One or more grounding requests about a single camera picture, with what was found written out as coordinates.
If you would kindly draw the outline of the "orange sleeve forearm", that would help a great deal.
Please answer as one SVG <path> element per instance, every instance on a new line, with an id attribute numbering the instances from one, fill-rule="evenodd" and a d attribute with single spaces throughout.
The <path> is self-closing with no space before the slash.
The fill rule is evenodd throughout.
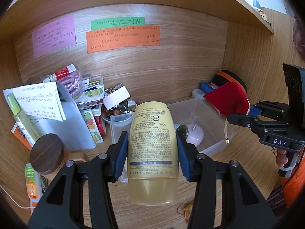
<path id="1" fill-rule="evenodd" d="M 281 178 L 285 205 L 290 208 L 304 187 L 304 157 L 292 179 Z"/>

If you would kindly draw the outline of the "right hand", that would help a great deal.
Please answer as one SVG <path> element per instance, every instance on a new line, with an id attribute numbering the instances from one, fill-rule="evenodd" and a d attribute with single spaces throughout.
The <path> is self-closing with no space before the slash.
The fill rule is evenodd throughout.
<path id="1" fill-rule="evenodd" d="M 298 154 L 297 163 L 299 163 L 301 161 L 303 151 L 304 151 L 304 148 Z M 288 162 L 288 158 L 286 156 L 286 151 L 283 149 L 279 149 L 279 148 L 276 149 L 275 158 L 276 158 L 277 166 L 280 168 L 283 167 Z"/>

